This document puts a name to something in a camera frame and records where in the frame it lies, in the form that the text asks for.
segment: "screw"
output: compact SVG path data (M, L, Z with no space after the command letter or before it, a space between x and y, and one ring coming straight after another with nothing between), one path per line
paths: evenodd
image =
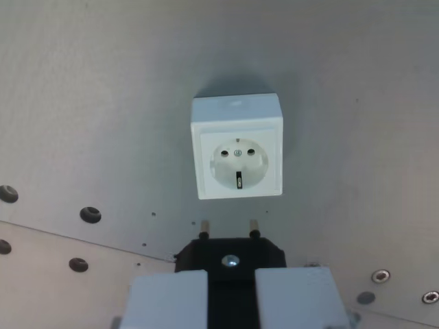
M235 267L239 264L239 258L235 255L227 255L222 258L221 263L225 267Z
M423 296L423 302L425 304L433 304L436 303L438 300L439 300L439 293L437 291L429 291Z
M386 269L379 269L372 273L371 278L375 283L384 283L390 279L390 272Z

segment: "socket outlet hole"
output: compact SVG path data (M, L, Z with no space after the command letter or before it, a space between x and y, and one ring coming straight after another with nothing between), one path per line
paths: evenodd
M252 156L225 156L237 149L247 149ZM217 146L211 156L211 174L222 186L230 189L247 189L256 186L268 170L268 156L265 150L250 139L225 141ZM237 183L237 173L241 182Z

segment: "metal sheet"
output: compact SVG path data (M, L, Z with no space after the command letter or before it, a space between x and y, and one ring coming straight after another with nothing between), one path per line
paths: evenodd
M420 303L437 289L438 15L427 0L2 1L0 184L20 198L0 220L170 259L202 219L211 236L258 219L289 265L329 265L345 300L374 289L369 309L439 326ZM265 91L285 194L198 200L191 98ZM392 279L371 286L378 268Z
M8 223L0 222L0 239L12 245L11 254L0 255L0 328L119 329L133 279L174 271L173 264ZM88 271L69 269L77 256ZM355 312L358 329L427 329Z

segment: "white socket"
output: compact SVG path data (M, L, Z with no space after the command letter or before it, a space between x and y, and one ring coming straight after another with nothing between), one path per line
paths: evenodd
M191 132L200 199L282 194L276 94L194 99Z

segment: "screw hole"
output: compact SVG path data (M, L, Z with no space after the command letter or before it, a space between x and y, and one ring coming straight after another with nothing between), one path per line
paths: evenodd
M439 300L439 293L437 291L429 291L423 296L423 302L425 304L433 304L436 303L438 300Z
M0 254L7 255L12 251L12 247L6 240L0 239Z
M379 269L373 272L372 281L375 283L384 283L390 279L390 272L386 269Z
M101 212L94 207L85 207L81 209L80 217L82 218L83 221L87 223L96 224L98 221L101 220L102 215Z
M19 199L19 193L9 185L0 186L0 200L13 204Z
M357 302L361 305L369 305L375 301L375 294L370 291L364 291L357 296Z
M75 272L85 272L88 269L88 263L82 258L72 258L69 261L70 268Z

